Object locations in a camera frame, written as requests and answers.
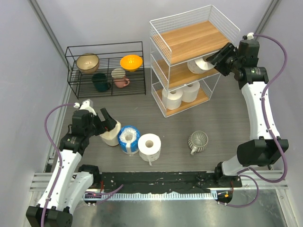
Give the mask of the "cream squashed paper towel roll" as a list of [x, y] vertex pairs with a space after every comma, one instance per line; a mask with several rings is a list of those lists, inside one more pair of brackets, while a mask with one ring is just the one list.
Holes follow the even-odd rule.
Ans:
[[116, 125], [114, 129], [104, 132], [103, 134], [100, 134], [100, 138], [104, 143], [107, 145], [114, 147], [119, 144], [118, 142], [118, 133], [121, 130], [121, 123], [119, 121], [116, 121]]

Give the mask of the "dotted white paper towel roll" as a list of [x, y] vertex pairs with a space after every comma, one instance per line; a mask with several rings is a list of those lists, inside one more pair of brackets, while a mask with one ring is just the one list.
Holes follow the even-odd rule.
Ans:
[[203, 58], [198, 58], [188, 61], [187, 67], [194, 74], [202, 74], [213, 69], [214, 65], [205, 61]]

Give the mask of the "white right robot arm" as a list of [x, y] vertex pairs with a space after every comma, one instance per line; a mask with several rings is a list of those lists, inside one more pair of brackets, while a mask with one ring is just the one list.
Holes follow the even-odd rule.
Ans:
[[[273, 119], [268, 98], [271, 81], [266, 68], [258, 66], [259, 47], [259, 42], [254, 39], [241, 40], [238, 47], [227, 43], [206, 59], [222, 75], [234, 74], [245, 99], [250, 121], [250, 140], [237, 147], [233, 158], [220, 162], [215, 168], [214, 182], [220, 187], [248, 170], [269, 183], [279, 183], [287, 174], [285, 152], [289, 143], [280, 137]], [[284, 171], [278, 179], [266, 179], [254, 169], [255, 166], [272, 165], [280, 158], [284, 163]]]

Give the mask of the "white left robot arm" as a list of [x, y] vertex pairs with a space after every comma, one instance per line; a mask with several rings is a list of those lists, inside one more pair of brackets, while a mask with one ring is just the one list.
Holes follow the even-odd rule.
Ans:
[[29, 206], [26, 218], [32, 227], [70, 227], [73, 213], [88, 188], [100, 185], [99, 168], [82, 165], [78, 173], [74, 171], [80, 162], [89, 139], [113, 130], [117, 124], [106, 108], [101, 109], [101, 121], [90, 107], [81, 106], [74, 111], [72, 123], [56, 147], [58, 160], [48, 186], [36, 206]]

